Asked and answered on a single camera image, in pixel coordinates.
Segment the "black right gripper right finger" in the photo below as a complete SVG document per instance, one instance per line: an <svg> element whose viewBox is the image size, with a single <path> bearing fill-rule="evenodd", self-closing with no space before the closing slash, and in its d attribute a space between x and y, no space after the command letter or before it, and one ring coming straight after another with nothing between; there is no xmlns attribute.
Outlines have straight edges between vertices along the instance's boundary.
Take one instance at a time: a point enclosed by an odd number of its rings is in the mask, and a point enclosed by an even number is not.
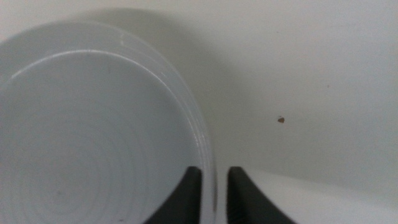
<svg viewBox="0 0 398 224"><path fill-rule="evenodd" d="M226 217L228 223L295 224L237 166L228 171Z"/></svg>

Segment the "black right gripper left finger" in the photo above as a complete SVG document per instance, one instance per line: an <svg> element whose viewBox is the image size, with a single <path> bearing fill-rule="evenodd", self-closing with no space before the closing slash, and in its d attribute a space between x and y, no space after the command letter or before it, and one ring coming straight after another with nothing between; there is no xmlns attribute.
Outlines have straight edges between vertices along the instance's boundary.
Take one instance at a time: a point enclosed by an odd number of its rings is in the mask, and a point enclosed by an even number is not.
<svg viewBox="0 0 398 224"><path fill-rule="evenodd" d="M196 224L200 222L202 173L197 167L186 169L166 201L145 224Z"/></svg>

